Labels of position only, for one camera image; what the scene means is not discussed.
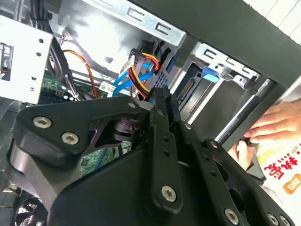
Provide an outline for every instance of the black cable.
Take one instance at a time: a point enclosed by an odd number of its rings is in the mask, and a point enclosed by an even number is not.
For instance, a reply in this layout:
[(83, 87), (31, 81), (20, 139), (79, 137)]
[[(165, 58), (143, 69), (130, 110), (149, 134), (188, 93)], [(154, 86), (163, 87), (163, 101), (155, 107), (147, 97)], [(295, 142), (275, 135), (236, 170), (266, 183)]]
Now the black cable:
[(143, 95), (147, 96), (148, 93), (144, 91), (144, 89), (140, 86), (139, 82), (136, 80), (134, 73), (131, 68), (128, 69), (128, 76), (130, 78), (130, 81), (133, 83), (133, 85), (136, 87), (136, 89)]
[(163, 54), (162, 54), (162, 47), (161, 47), (161, 43), (160, 43), (160, 40), (159, 40), (159, 39), (158, 39), (158, 45), (159, 45), (159, 51), (160, 51), (160, 63), (161, 63)]
[[(48, 33), (53, 33), (50, 27), (47, 11), (44, 8), (44, 0), (31, 0), (31, 18), (34, 27), (46, 31)], [(82, 99), (79, 97), (71, 71), (69, 70), (67, 59), (61, 49), (60, 44), (56, 38), (52, 39), (50, 46), (50, 55), (52, 57), (54, 67), (51, 65), (50, 60), (47, 60), (46, 68), (52, 76), (54, 76), (59, 82), (66, 86), (72, 92), (72, 95), (77, 99)]]

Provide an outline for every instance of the finger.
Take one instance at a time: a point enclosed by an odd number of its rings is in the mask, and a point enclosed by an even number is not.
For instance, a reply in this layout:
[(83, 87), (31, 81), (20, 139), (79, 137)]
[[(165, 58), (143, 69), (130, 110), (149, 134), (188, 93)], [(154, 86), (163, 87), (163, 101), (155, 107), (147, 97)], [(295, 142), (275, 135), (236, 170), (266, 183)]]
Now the finger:
[(272, 133), (278, 133), (281, 131), (292, 131), (294, 129), (294, 125), (291, 125), (289, 120), (283, 120), (276, 123), (272, 123), (265, 126), (256, 127), (253, 129), (250, 129), (246, 135), (248, 137), (256, 137), (260, 135), (268, 135)]
[(286, 117), (287, 117), (287, 112), (277, 112), (277, 113), (264, 115), (251, 127), (251, 129), (282, 121), (286, 119)]
[(239, 142), (239, 144), (237, 146), (237, 151), (239, 151), (238, 163), (244, 170), (246, 170), (249, 166), (248, 147), (244, 141)]
[(295, 132), (281, 131), (281, 132), (273, 133), (273, 134), (269, 134), (269, 135), (251, 137), (250, 141), (252, 143), (256, 143), (256, 144), (259, 144), (261, 142), (266, 142), (266, 141), (286, 142), (286, 141), (293, 141), (293, 140), (299, 138), (299, 136), (300, 135), (296, 134)]
[(248, 167), (251, 164), (251, 160), (253, 158), (253, 152), (254, 152), (254, 148), (253, 147), (248, 147), (248, 155), (247, 155)]
[(228, 154), (238, 163), (238, 152), (236, 144), (228, 151)]
[(272, 106), (263, 115), (273, 114), (273, 113), (280, 112), (282, 110), (282, 107), (283, 106), (281, 104)]

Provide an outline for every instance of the yellow cable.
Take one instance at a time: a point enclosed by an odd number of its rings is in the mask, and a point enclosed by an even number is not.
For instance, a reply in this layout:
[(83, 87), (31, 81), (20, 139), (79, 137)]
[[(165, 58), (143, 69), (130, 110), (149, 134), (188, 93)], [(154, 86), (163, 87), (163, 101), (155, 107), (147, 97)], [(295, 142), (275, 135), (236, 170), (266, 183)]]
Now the yellow cable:
[(148, 54), (148, 53), (142, 53), (143, 55), (147, 56), (147, 57), (151, 57), (153, 58), (154, 60), (158, 61), (157, 58), (151, 54)]
[(140, 86), (142, 87), (142, 89), (144, 89), (146, 92), (149, 93), (150, 90), (149, 90), (148, 88), (146, 88), (146, 87), (143, 85), (143, 83), (141, 82), (140, 78), (138, 77), (138, 75), (137, 75), (137, 73), (136, 73), (136, 71), (135, 71), (134, 66), (132, 66), (132, 71), (133, 71), (134, 76), (136, 77), (137, 81), (139, 82)]

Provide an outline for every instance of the packaging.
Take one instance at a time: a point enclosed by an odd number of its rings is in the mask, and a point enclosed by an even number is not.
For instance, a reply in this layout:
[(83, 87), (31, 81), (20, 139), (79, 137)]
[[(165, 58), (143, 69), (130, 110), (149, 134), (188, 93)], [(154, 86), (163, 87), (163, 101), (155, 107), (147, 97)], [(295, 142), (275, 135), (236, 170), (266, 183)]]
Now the packaging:
[(284, 211), (301, 225), (301, 140), (292, 145), (260, 145), (257, 158), (267, 178), (264, 186), (277, 194)]

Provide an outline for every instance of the orange cable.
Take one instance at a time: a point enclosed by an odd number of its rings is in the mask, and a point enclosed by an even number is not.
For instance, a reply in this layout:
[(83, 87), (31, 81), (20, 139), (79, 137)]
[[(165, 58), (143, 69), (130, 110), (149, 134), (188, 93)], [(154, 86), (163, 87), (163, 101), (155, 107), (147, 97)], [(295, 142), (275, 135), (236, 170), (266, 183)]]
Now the orange cable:
[(81, 61), (84, 63), (84, 65), (86, 66), (87, 70), (88, 70), (88, 74), (89, 74), (89, 78), (91, 80), (91, 87), (92, 87), (92, 92), (93, 92), (93, 96), (96, 98), (100, 98), (98, 91), (96, 89), (95, 83), (94, 83), (94, 78), (93, 78), (93, 74), (91, 71), (91, 67), (89, 66), (88, 62), (84, 59), (84, 57), (82, 55), (80, 55), (79, 53), (71, 50), (71, 49), (66, 49), (63, 51), (64, 53), (72, 53), (74, 55), (76, 55), (79, 59), (81, 59)]

